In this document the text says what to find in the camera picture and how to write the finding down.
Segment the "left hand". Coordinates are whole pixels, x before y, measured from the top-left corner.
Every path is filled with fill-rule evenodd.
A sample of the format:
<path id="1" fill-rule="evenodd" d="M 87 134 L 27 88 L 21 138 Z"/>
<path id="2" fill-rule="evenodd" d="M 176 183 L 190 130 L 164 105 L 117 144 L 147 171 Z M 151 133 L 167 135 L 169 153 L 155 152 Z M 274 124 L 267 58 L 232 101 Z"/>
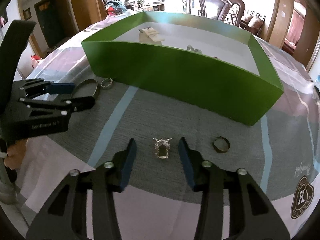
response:
<path id="1" fill-rule="evenodd" d="M 27 151 L 27 139 L 15 142 L 7 148 L 7 157 L 4 159 L 4 165 L 11 170 L 16 170 L 22 165 L 23 158 Z"/>

